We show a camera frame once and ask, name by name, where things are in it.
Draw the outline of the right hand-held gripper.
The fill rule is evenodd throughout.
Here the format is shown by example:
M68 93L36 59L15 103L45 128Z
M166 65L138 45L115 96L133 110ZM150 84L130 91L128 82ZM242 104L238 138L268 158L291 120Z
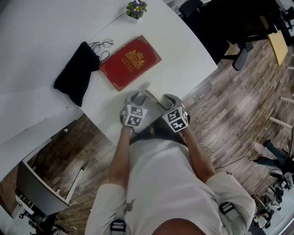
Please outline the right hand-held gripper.
M157 102L157 107L162 113L164 121L175 133L177 133L188 127L188 113L179 97L172 94L165 94L164 96L170 102Z

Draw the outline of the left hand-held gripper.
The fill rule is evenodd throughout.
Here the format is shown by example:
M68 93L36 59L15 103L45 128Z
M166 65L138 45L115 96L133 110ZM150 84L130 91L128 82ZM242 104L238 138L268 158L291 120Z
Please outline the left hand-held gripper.
M130 93L125 101L124 107L119 113L121 124L130 127L139 127L147 114L147 105L145 101L147 96L139 94L140 91Z

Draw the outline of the white rectangular case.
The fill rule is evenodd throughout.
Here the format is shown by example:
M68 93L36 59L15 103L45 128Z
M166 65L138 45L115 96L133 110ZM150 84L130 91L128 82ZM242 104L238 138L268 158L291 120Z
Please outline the white rectangular case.
M165 97L160 85L147 82L142 84L140 89L144 94L155 99L164 109L170 109L172 107L172 102Z

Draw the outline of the person's left forearm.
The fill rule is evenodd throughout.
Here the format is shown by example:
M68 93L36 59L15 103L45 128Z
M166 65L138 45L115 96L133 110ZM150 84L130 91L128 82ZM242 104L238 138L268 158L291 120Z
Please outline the person's left forearm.
M130 128L122 126L118 145L110 164L108 179L110 184L120 185L127 188L130 174Z

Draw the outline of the person's right forearm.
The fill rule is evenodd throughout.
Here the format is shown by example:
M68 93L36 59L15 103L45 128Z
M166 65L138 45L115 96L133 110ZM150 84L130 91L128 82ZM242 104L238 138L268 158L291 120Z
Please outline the person's right forearm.
M195 175L203 183L206 183L209 178L215 175L212 162L189 128L183 129L182 134L188 147Z

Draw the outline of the person's dark trouser legs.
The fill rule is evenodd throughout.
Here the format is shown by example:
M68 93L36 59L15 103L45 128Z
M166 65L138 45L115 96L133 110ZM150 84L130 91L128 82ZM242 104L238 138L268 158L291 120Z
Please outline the person's dark trouser legs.
M153 127L155 131L155 136L152 136L149 132L149 128ZM140 133L135 134L133 138L130 139L130 145L134 144L140 140L152 140L152 139L160 139L160 140L170 140L187 146L183 137L179 133L175 133L169 125L164 121L162 117L155 120L145 129L143 129Z

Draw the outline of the red hardcover book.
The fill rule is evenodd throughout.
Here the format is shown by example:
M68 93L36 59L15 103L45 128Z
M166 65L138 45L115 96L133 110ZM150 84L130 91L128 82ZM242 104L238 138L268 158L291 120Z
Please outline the red hardcover book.
M161 60L147 39L140 35L115 51L101 64L100 70L120 92Z

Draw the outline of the white table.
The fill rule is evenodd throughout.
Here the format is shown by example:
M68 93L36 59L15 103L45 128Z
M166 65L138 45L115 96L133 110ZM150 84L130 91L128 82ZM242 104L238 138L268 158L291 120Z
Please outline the white table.
M109 52L114 52L140 35L162 60L122 91L117 91L101 71L93 72L83 98L82 111L114 144L121 129L119 112L130 92L150 84L163 93L183 98L217 68L192 30L162 0L147 0L147 12L138 23L122 15L93 41L112 39Z

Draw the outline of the black cloth pouch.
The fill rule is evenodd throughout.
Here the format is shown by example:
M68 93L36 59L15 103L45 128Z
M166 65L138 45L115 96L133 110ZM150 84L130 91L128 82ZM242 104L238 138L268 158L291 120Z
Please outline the black cloth pouch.
M74 104L82 107L91 73L99 70L100 64L100 57L86 42L82 42L56 78L53 87L68 95Z

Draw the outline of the person's white shirt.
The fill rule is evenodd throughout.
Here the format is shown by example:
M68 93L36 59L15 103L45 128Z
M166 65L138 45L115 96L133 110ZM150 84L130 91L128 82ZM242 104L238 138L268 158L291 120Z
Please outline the person's white shirt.
M175 218L194 223L206 235L243 235L254 212L253 198L231 174L220 172L203 183L184 145L140 140L130 146L128 187L99 187L85 235L110 235L117 218L125 221L129 235L152 235Z

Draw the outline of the black mesh office chair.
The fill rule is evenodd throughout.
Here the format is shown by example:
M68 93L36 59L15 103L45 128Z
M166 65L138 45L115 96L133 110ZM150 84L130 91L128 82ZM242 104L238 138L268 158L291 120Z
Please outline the black mesh office chair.
M253 41L278 32L281 15L276 0L187 0L179 12L213 61L231 60L236 71L245 65Z

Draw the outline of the small potted plant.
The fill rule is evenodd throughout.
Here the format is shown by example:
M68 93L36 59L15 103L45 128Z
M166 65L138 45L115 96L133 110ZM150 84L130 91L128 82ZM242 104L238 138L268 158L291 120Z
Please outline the small potted plant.
M126 6L126 15L132 22L139 22L143 14L147 12L147 3L143 0L133 0Z

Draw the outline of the white-legged desk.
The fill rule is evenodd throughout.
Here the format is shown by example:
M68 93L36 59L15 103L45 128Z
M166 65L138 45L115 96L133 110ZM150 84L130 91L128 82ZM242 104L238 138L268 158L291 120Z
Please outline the white-legged desk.
M294 100L293 99L290 99L290 98L286 98L286 97L282 97L280 96L280 100L282 101L285 101L285 102L288 102L288 103L291 103L291 104L294 104ZM269 120L276 123L276 124L279 124L281 125L283 128L286 128L286 129L289 129L289 130L293 130L294 129L294 126L290 125L290 124L287 124L281 120L278 120L276 118L273 118L273 117L269 117Z

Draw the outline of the yellow desk with black base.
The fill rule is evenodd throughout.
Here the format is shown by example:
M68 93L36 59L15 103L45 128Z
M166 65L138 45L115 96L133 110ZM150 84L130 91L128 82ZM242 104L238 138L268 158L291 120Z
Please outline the yellow desk with black base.
M283 34L279 30L277 33L269 34L267 38L272 46L277 64L280 66L288 53L288 47Z

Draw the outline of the white shelf unit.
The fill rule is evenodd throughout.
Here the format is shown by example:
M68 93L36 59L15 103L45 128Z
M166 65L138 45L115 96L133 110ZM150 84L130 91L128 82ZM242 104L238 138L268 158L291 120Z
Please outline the white shelf unit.
M47 219L47 215L43 213L34 203L32 203L18 188L15 189L16 202L24 209L20 213L19 218L28 217L30 220L41 223Z

